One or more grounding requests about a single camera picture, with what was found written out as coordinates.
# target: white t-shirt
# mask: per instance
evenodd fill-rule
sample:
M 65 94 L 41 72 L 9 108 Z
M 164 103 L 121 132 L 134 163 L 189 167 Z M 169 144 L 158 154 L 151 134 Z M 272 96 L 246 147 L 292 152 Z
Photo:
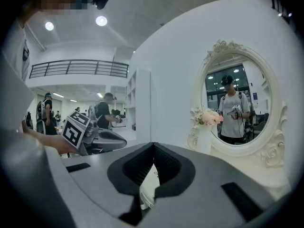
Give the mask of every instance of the white t-shirt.
M 29 67 L 29 50 L 24 29 L 16 19 L 0 48 L 0 127 L 18 129 L 34 99 L 25 85 Z
M 242 138 L 244 136 L 244 126 L 242 119 L 233 119 L 227 113 L 232 111 L 232 107 L 235 105 L 240 105 L 242 108 L 242 113 L 250 112 L 247 96 L 244 93 L 242 98 L 239 98 L 239 93 L 236 91 L 234 96 L 225 95 L 225 100 L 221 98 L 219 103 L 219 111 L 223 112 L 223 124 L 221 134 L 230 138 Z

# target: balcony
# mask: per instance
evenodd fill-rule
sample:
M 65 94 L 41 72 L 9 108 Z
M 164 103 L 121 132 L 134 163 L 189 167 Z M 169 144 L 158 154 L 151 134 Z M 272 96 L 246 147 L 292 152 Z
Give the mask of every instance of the balcony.
M 128 64 L 118 62 L 83 59 L 60 60 L 33 65 L 29 78 L 64 74 L 107 75 L 127 78 L 128 68 Z

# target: white vase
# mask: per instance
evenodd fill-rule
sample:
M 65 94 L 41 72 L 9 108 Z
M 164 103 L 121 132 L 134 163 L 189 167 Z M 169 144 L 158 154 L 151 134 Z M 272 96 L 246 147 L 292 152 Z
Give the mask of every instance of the white vase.
M 197 141 L 197 152 L 204 154 L 210 154 L 211 151 L 211 126 L 198 125 L 199 129 L 198 141 Z

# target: black pants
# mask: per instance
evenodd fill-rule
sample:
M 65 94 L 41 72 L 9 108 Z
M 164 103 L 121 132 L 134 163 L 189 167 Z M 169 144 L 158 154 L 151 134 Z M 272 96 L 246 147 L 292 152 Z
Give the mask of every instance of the black pants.
M 244 138 L 230 138 L 223 135 L 220 135 L 219 137 L 222 141 L 230 144 L 236 144 L 236 143 L 245 143 Z
M 50 121 L 49 126 L 46 125 L 46 119 L 43 120 L 46 127 L 46 135 L 57 135 L 56 128 L 54 126 L 53 121 Z

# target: ornate white mirror frame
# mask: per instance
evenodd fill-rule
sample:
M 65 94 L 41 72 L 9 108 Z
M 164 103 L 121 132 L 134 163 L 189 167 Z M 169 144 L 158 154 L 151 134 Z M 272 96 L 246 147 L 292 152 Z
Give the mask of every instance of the ornate white mirror frame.
M 242 145 L 230 145 L 218 139 L 214 134 L 211 134 L 211 146 L 230 156 L 258 155 L 262 163 L 267 167 L 283 165 L 285 142 L 282 124 L 286 120 L 287 106 L 282 102 L 279 84 L 272 68 L 255 51 L 243 45 L 236 44 L 233 41 L 227 43 L 218 40 L 213 46 L 212 51 L 208 51 L 207 57 L 200 66 L 195 83 L 194 106 L 202 109 L 202 90 L 205 78 L 213 62 L 220 56 L 231 53 L 240 54 L 251 59 L 256 63 L 261 72 L 263 72 L 267 79 L 271 95 L 270 116 L 263 131 L 253 141 Z M 188 135 L 188 146 L 190 149 L 196 149 L 198 134 L 199 128 L 194 124 Z

